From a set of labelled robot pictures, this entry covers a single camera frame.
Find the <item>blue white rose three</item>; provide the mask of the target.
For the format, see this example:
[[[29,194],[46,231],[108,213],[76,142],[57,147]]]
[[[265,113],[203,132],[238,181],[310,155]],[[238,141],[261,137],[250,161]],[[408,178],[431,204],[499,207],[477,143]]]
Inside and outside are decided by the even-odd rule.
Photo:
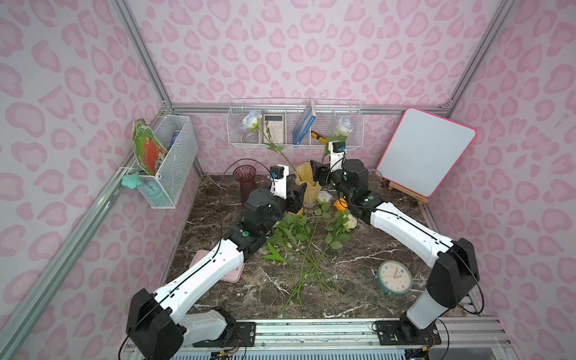
[[[295,267],[292,278],[293,289],[289,297],[301,309],[305,302],[303,296],[309,285],[316,284],[322,294],[329,288],[329,276],[321,269],[323,250],[317,244],[322,221],[331,218],[330,205],[332,196],[321,190],[316,202],[303,208],[298,213],[289,213],[289,235],[286,251],[289,261]]]

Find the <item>blue white rose two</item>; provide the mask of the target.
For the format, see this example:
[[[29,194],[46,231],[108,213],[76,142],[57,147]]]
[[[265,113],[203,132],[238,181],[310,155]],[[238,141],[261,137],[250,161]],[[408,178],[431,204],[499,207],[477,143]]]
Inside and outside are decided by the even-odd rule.
[[[351,119],[343,116],[340,117],[336,121],[335,132],[332,135],[328,135],[323,141],[325,148],[322,153],[322,160],[324,161],[331,153],[331,147],[329,145],[330,143],[346,141],[353,130],[354,125]]]

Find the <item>orange tulip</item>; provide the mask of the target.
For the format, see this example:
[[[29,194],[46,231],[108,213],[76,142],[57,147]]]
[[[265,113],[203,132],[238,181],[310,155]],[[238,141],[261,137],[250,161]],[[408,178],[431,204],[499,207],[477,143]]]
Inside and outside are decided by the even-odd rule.
[[[275,249],[271,243],[267,243],[269,254],[262,256],[265,260],[277,261],[280,263],[285,263],[286,259],[280,255],[280,253]]]

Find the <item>blue white rose one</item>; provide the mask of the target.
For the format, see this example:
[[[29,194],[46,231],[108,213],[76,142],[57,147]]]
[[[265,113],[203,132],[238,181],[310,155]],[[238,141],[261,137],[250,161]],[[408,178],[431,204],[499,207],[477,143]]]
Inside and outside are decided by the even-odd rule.
[[[300,176],[296,166],[294,166],[290,159],[284,154],[284,146],[276,144],[273,140],[272,132],[266,127],[263,115],[260,112],[251,110],[246,117],[243,118],[241,126],[246,131],[257,131],[262,134],[263,143],[267,146],[268,150],[279,154],[289,164],[293,172],[297,176]]]

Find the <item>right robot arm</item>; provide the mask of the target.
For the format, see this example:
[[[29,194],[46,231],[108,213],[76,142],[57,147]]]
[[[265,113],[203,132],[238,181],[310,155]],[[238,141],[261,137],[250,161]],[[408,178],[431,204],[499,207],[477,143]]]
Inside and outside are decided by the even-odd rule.
[[[415,344],[418,336],[432,330],[439,317],[479,286],[473,244],[434,232],[369,190],[368,169],[360,160],[342,158],[330,164],[312,160],[310,168],[313,180],[333,186],[337,199],[346,201],[353,216],[388,233],[431,268],[426,290],[397,321],[401,340]]]

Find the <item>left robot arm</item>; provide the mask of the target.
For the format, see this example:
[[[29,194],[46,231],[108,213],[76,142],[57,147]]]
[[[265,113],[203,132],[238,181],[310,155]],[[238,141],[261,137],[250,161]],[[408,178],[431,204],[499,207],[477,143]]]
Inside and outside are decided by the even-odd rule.
[[[248,345],[236,320],[223,309],[192,318],[186,315],[220,279],[258,252],[285,214],[303,207],[307,185],[281,194],[279,190],[285,187],[277,180],[271,190],[253,190],[243,215],[198,263],[154,292],[141,289],[132,297],[126,333],[144,359],[171,359],[183,346],[227,349]]]

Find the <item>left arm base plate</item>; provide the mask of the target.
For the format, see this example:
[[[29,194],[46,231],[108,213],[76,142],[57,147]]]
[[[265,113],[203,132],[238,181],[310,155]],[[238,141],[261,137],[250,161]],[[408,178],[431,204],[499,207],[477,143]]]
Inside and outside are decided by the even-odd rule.
[[[257,324],[255,322],[234,322],[226,326],[223,333],[215,340],[202,340],[193,344],[193,347],[253,347]]]

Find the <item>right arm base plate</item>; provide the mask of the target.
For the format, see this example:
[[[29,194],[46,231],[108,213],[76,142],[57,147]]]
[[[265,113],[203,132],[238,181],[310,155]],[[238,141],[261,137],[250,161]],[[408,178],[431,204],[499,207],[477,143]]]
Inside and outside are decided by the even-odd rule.
[[[408,319],[380,320],[371,326],[381,346],[435,346],[443,343],[436,324],[419,329]]]

